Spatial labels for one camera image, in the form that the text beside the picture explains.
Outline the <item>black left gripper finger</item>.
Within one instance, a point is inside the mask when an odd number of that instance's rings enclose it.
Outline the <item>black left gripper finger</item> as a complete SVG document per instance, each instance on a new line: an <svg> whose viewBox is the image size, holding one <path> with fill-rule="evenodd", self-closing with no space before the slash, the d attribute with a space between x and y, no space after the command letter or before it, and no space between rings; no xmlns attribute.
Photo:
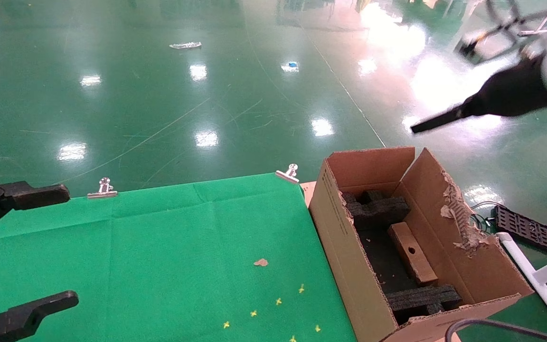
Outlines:
<svg viewBox="0 0 547 342"><path fill-rule="evenodd" d="M79 304L78 294L64 291L0 313L0 342L17 342L36 334L46 316Z"/></svg>
<svg viewBox="0 0 547 342"><path fill-rule="evenodd" d="M33 188L25 181L0 184L0 219L11 210L30 210L67 203L70 192L63 184Z"/></svg>

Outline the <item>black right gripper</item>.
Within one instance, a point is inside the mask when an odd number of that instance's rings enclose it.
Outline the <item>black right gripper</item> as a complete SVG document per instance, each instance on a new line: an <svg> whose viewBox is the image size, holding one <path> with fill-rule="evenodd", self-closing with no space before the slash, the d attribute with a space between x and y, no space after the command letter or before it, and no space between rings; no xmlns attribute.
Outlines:
<svg viewBox="0 0 547 342"><path fill-rule="evenodd" d="M493 74L463 104L410 126L412 134L425 133L471 116L516 117L547 107L543 76L545 56L522 60Z"/></svg>

